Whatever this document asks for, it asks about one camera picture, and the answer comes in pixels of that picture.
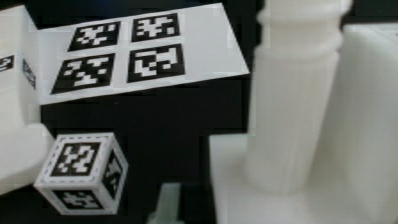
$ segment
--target white block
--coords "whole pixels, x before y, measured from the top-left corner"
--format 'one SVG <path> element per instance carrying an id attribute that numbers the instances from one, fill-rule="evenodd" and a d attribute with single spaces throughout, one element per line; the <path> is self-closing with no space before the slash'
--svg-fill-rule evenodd
<path id="1" fill-rule="evenodd" d="M 113 134 L 60 135 L 33 184 L 60 214 L 115 214 L 125 173 Z"/>
<path id="2" fill-rule="evenodd" d="M 398 23 L 344 27 L 319 148 L 374 223 L 398 217 Z"/>
<path id="3" fill-rule="evenodd" d="M 24 7 L 0 12 L 0 195 L 31 184 L 53 139 L 38 124 L 37 29 Z"/>

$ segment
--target white column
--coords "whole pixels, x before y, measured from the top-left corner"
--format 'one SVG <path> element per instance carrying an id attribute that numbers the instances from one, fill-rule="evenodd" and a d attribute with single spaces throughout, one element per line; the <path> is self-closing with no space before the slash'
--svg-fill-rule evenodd
<path id="1" fill-rule="evenodd" d="M 349 0 L 268 0 L 252 77 L 246 177 L 273 193 L 307 180 Z"/>

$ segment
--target black square pattern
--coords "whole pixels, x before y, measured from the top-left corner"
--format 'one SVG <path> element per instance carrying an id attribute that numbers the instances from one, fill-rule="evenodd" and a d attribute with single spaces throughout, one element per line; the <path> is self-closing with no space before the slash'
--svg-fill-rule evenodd
<path id="1" fill-rule="evenodd" d="M 65 143 L 51 170 L 51 176 L 88 176 L 101 143 Z"/>
<path id="2" fill-rule="evenodd" d="M 78 27 L 67 51 L 111 46 L 117 44 L 120 22 Z"/>
<path id="3" fill-rule="evenodd" d="M 95 195 L 88 190 L 53 190 L 53 194 L 70 210 L 102 209 Z"/>
<path id="4" fill-rule="evenodd" d="M 110 85 L 115 54 L 65 60 L 51 94 Z"/>
<path id="5" fill-rule="evenodd" d="M 22 75 L 24 75 L 24 77 L 28 79 L 28 83 L 35 89 L 35 75 L 33 75 L 31 69 L 28 67 L 28 63 L 24 60 L 22 60 Z"/>
<path id="6" fill-rule="evenodd" d="M 14 68 L 14 56 L 0 58 L 0 72 Z"/>
<path id="7" fill-rule="evenodd" d="M 108 194 L 113 199 L 120 188 L 120 175 L 122 175 L 122 166 L 111 150 L 106 162 L 106 169 L 102 173 L 102 186 L 108 190 Z"/>
<path id="8" fill-rule="evenodd" d="M 131 42 L 179 36 L 177 13 L 133 20 Z"/>
<path id="9" fill-rule="evenodd" d="M 181 44 L 129 52 L 127 83 L 184 75 Z"/>

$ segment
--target dark surface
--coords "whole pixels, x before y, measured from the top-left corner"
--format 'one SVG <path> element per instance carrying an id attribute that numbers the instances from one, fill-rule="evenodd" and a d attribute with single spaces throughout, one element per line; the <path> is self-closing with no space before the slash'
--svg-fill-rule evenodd
<path id="1" fill-rule="evenodd" d="M 26 4 L 37 27 L 49 28 L 131 16 L 211 0 L 1 0 L 0 8 Z M 223 1 L 248 66 L 257 43 L 255 11 L 261 1 Z M 344 22 L 398 21 L 398 2 L 356 0 Z M 0 223 L 143 224 L 156 207 L 163 182 L 182 182 L 181 214 L 186 223 L 211 223 L 207 135 L 246 127 L 248 75 L 102 96 L 42 106 L 51 134 L 115 132 L 129 162 L 127 183 L 115 216 L 60 216 L 31 187 L 0 197 Z"/>

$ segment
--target white 3d printed object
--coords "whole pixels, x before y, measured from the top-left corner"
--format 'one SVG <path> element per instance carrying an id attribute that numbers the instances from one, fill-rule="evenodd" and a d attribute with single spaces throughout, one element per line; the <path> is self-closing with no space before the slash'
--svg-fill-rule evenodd
<path id="1" fill-rule="evenodd" d="M 157 195 L 156 211 L 147 224 L 184 224 L 177 220 L 181 184 L 163 183 Z"/>
<path id="2" fill-rule="evenodd" d="M 298 20 L 301 23 L 285 18 L 285 23 L 294 21 L 291 26 L 271 26 L 282 21 L 282 17 L 271 18 L 282 15 L 271 8 L 282 2 L 287 15 L 287 6 L 294 15 L 309 10 L 300 11 L 294 4 L 303 7 L 310 1 L 268 1 L 268 13 L 259 17 L 268 19 L 262 44 L 268 43 L 269 49 L 262 45 L 255 52 L 250 133 L 209 138 L 216 221 L 218 224 L 392 224 L 398 217 L 398 25 L 344 28 L 323 119 L 335 60 L 323 64 L 323 70 L 319 67 L 326 55 L 335 56 L 337 12 L 348 2 L 340 7 L 339 1 L 335 5 L 332 1 L 309 4 L 316 7 L 316 3 L 324 3 L 323 10 L 312 11 L 321 18 L 335 14 L 333 20 L 323 21 L 330 30 L 321 32 L 310 26 L 307 34 L 300 33 L 305 25 L 321 23 L 319 17 L 310 21 L 309 11 L 303 21 Z M 287 28 L 296 35 L 278 36 L 277 31 Z M 335 42 L 326 42 L 324 33 Z M 324 39 L 309 46 L 312 35 Z M 300 43 L 284 49 L 282 38 L 303 38 L 307 49 Z"/>
<path id="3" fill-rule="evenodd" d="M 0 195 L 33 182 L 53 139 L 38 123 L 37 30 L 22 7 L 0 13 Z"/>

